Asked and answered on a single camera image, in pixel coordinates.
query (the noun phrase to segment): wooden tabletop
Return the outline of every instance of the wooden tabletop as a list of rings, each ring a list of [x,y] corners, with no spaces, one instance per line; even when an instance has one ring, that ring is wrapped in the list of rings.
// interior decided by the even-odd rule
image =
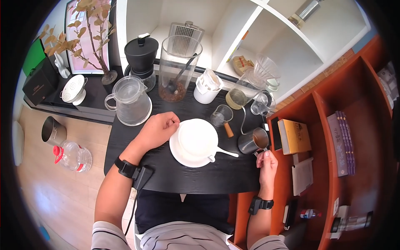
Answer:
[[[220,104],[226,104],[226,91],[221,90],[210,104],[201,104],[193,97],[195,84],[189,84],[186,96],[180,102],[166,102],[158,95],[158,85],[148,92],[153,103],[152,115],[173,111],[180,121],[201,118],[210,121],[210,115]],[[260,171],[256,168],[254,155],[242,154],[238,149],[240,125],[243,120],[243,110],[233,110],[234,117],[229,125],[234,133],[228,138],[224,127],[216,128],[218,146],[224,150],[239,154],[239,158],[218,152],[215,162],[201,168],[189,168],[181,165],[173,157],[169,142],[152,149],[142,158],[140,165],[149,165],[155,171],[144,186],[145,189],[180,194],[232,194],[256,191],[260,188],[258,181]],[[255,116],[250,112],[250,103],[246,105],[246,121],[243,132],[256,127],[262,127],[263,117]],[[144,123],[129,127],[123,125],[115,116],[110,138],[108,140],[104,174],[107,174],[116,157],[140,132]]]

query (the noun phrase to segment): wooden handle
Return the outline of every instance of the wooden handle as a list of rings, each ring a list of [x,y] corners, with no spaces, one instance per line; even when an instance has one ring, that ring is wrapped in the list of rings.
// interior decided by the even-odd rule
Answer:
[[[231,138],[233,136],[233,132],[232,129],[230,129],[230,126],[228,123],[224,124],[225,130],[226,130],[226,134],[228,135],[228,138]]]

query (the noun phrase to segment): wrist strap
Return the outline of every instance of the wrist strap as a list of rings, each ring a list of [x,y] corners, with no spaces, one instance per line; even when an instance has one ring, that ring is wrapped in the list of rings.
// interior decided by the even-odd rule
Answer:
[[[249,214],[256,215],[259,209],[271,209],[274,205],[274,200],[263,200],[258,196],[254,196],[249,207]]]
[[[114,164],[119,169],[118,172],[128,178],[132,178],[136,168],[138,167],[133,164],[130,164],[129,162],[127,162],[125,160],[123,160],[123,161],[120,160],[119,157],[117,157],[115,159]]]

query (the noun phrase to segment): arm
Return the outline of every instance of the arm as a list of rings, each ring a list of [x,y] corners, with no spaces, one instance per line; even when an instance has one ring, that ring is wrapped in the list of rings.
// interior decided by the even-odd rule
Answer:
[[[144,154],[164,144],[179,127],[173,112],[151,116],[136,138],[120,154],[121,160],[139,165]],[[100,186],[94,209],[94,221],[106,221],[122,230],[122,216],[128,203],[132,179],[118,173],[112,165]]]
[[[271,151],[257,156],[257,168],[260,169],[260,192],[263,200],[273,200],[274,179],[278,161]],[[250,215],[247,229],[247,248],[250,249],[259,239],[270,235],[272,209],[259,209],[256,215]]]

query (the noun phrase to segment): white spoon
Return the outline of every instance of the white spoon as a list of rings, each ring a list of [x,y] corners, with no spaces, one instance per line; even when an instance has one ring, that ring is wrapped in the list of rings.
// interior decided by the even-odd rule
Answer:
[[[231,153],[231,152],[225,151],[225,150],[221,149],[220,147],[217,147],[217,152],[221,152],[221,153],[229,154],[229,155],[231,155],[231,156],[233,156],[233,157],[239,157],[239,155],[238,155],[238,154],[235,154],[235,153]]]

